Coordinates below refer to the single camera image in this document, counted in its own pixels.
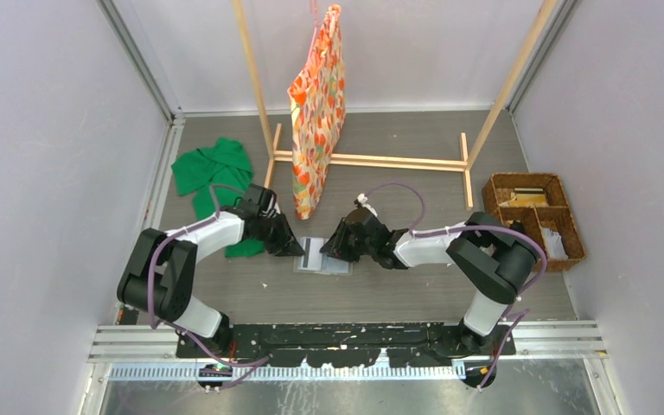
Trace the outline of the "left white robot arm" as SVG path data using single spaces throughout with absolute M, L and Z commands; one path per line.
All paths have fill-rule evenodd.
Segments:
M 197 337 L 207 356 L 230 347 L 229 318 L 193 294 L 195 267 L 206 257 L 247 240 L 257 240 L 277 257 L 304 254 L 281 211 L 276 194 L 252 184 L 210 217 L 170 231 L 143 230 L 118 283 L 119 302 L 175 324 Z

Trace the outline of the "orange patterned hanging cloth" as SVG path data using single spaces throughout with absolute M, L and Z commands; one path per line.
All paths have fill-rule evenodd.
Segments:
M 287 90 L 292 121 L 292 194 L 301 220 L 309 219 L 321 200 L 346 117 L 341 16 L 340 5 L 328 7 L 316 26 L 307 60 Z

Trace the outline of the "white paper in basket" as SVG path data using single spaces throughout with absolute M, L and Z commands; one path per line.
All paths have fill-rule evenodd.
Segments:
M 568 259 L 562 235 L 549 227 L 542 227 L 541 232 L 545 241 L 546 250 L 550 259 Z

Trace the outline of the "grey card holder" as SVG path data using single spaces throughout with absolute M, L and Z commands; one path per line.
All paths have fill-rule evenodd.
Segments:
M 295 259 L 293 271 L 330 276 L 351 275 L 352 263 L 331 258 L 321 252 L 322 246 L 327 241 L 325 238 L 302 237 L 299 243 L 304 249 L 304 255 Z

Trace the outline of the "gold card in basket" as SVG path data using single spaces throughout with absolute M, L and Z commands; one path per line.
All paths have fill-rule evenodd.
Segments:
M 499 203 L 500 207 L 513 208 L 544 208 L 549 206 L 546 192 L 542 188 L 514 188 L 505 200 Z

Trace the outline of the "green cloth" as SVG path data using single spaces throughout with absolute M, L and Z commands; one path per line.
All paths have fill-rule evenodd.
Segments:
M 196 221 L 169 232 L 175 255 L 191 265 L 222 250 L 227 258 L 251 257 L 264 251 L 261 241 L 246 237 L 239 214 L 228 212 L 252 184 L 254 170 L 244 146 L 229 138 L 180 155 L 172 164 L 177 193 L 190 195 Z

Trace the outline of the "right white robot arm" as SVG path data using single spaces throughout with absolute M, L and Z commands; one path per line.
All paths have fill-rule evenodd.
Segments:
M 525 289 L 536 265 L 547 257 L 521 227 L 505 227 L 485 212 L 474 212 L 453 227 L 416 231 L 390 229 L 367 207 L 342 218 L 320 252 L 349 263 L 368 256 L 384 269 L 455 265 L 475 286 L 459 343 L 469 354 L 482 354 L 494 341 L 493 329 Z

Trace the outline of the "brown wicker basket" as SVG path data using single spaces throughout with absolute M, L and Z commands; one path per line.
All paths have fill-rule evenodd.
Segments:
M 500 207 L 507 194 L 514 188 L 542 188 L 548 207 Z M 586 250 L 580 238 L 576 221 L 569 206 L 560 177 L 553 173 L 495 173 L 482 188 L 486 211 L 511 226 L 522 225 L 528 237 L 544 250 L 549 272 L 568 271 L 586 258 Z M 568 259 L 550 259 L 541 232 L 549 227 L 562 235 Z

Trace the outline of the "wooden hanging rack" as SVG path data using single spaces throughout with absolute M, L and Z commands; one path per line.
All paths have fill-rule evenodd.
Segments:
M 330 162 L 334 165 L 345 166 L 385 169 L 415 169 L 460 173 L 463 175 L 464 204 L 468 210 L 471 210 L 474 207 L 471 170 L 473 169 L 474 164 L 476 163 L 476 159 L 478 158 L 482 147 L 486 143 L 501 111 L 505 109 L 505 105 L 508 102 L 512 92 L 514 91 L 516 82 L 520 79 L 520 76 L 524 72 L 525 66 L 528 63 L 528 59 L 535 50 L 538 39 L 545 32 L 546 24 L 549 22 L 549 19 L 551 18 L 553 11 L 556 9 L 557 4 L 558 2 L 555 0 L 545 0 L 540 5 L 539 11 L 533 20 L 533 24 L 527 32 L 527 36 L 520 47 L 516 59 L 497 94 L 494 104 L 492 104 L 490 107 L 488 116 L 486 117 L 482 128 L 477 134 L 474 146 L 470 148 L 468 146 L 466 134 L 460 134 L 460 154 L 462 156 L 460 160 L 334 153 L 331 155 Z M 233 1 L 232 6 L 240 34 L 241 44 L 246 58 L 246 66 L 252 82 L 255 104 L 265 140 L 265 147 L 269 157 L 267 171 L 265 174 L 265 186 L 268 187 L 272 182 L 275 164 L 281 162 L 289 163 L 291 161 L 291 153 L 286 150 L 278 149 L 278 141 L 280 139 L 282 126 L 278 125 L 275 131 L 271 130 L 271 125 L 269 123 L 265 108 L 263 89 L 246 23 L 243 3 L 241 1 Z

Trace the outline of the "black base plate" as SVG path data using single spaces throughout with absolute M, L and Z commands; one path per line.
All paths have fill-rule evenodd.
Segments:
M 271 367 L 371 367 L 388 361 L 393 368 L 444 367 L 453 360 L 491 361 L 515 354 L 505 325 L 477 340 L 455 322 L 378 323 L 222 323 L 211 337 L 177 329 L 181 359 L 217 354 L 238 363 L 263 361 Z

